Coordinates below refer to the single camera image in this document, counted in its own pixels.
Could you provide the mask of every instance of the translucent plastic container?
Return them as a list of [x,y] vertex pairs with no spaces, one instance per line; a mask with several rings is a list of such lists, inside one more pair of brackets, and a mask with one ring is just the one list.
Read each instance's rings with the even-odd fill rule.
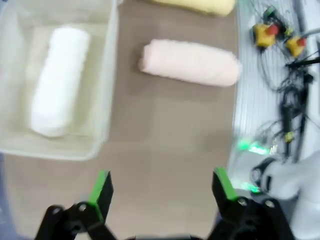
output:
[[[0,152],[54,160],[94,157],[108,138],[115,82],[116,0],[10,0],[0,15]],[[29,129],[31,100],[53,30],[91,34],[73,122],[64,137]]]

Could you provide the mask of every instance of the white rolled towel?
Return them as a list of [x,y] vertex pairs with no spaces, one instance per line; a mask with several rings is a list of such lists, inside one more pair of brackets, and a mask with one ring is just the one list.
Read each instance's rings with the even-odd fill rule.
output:
[[53,31],[31,104],[30,128],[47,137],[67,133],[73,119],[91,36],[83,30]]
[[152,75],[226,87],[237,82],[242,66],[226,50],[193,42],[154,39],[144,47],[139,68]]

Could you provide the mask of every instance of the bolt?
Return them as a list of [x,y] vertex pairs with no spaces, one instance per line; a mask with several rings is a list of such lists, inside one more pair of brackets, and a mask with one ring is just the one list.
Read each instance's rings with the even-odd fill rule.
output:
[[265,201],[265,205],[272,209],[275,207],[275,204],[270,200]]
[[241,206],[247,206],[247,202],[246,202],[246,200],[243,199],[243,198],[240,198],[240,199],[238,200],[238,203],[239,203]]
[[53,213],[53,214],[57,214],[59,211],[60,211],[60,208],[55,208],[55,209],[52,211],[52,213]]
[[83,212],[86,209],[86,207],[87,206],[85,204],[80,205],[79,211]]

